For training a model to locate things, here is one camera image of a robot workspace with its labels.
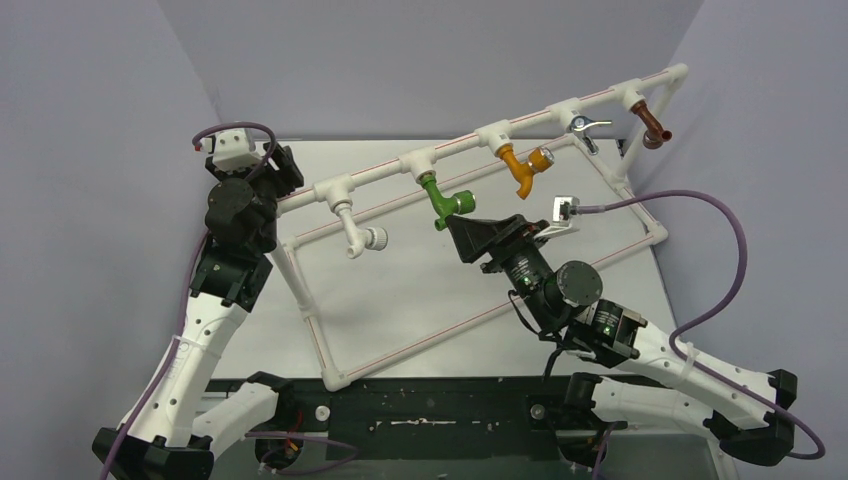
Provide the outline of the green plastic faucet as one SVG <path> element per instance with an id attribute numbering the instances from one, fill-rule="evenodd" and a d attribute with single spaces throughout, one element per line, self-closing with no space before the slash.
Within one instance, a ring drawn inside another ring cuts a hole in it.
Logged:
<path id="1" fill-rule="evenodd" d="M 433 173 L 425 173 L 418 183 L 426 192 L 430 203 L 437 215 L 434 227 L 437 231 L 447 228 L 446 219 L 451 215 L 465 215 L 476 209 L 476 197 L 469 190 L 459 191 L 451 196 L 444 196 L 437 185 L 436 176 Z"/>

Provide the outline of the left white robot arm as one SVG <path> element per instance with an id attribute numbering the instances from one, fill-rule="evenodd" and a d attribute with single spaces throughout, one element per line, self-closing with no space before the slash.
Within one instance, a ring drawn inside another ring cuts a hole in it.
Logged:
<path id="1" fill-rule="evenodd" d="M 265 372 L 250 375 L 208 411 L 200 404 L 271 273 L 277 205 L 303 185 L 303 175 L 292 150 L 274 142 L 255 145 L 238 135 L 205 138 L 199 148 L 216 182 L 182 300 L 184 317 L 138 401 L 93 441 L 105 479 L 206 479 L 255 427 L 283 429 L 295 419 L 289 382 Z"/>

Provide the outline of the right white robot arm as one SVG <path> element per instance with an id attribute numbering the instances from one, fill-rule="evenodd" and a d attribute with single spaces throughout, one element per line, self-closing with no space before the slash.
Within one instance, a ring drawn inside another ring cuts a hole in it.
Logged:
<path id="1" fill-rule="evenodd" d="M 543 257 L 548 222 L 521 215 L 503 220 L 447 217 L 459 258 L 482 256 L 485 274 L 510 281 L 510 301 L 521 301 L 519 320 L 557 354 L 649 379 L 639 385 L 590 373 L 570 377 L 562 400 L 565 419 L 577 427 L 639 421 L 714 440 L 731 457 L 775 466 L 794 447 L 794 427 L 776 413 L 797 396 L 797 378 L 786 370 L 762 373 L 723 362 L 671 340 L 639 313 L 602 298 L 600 274 L 572 260 L 554 270 Z"/>

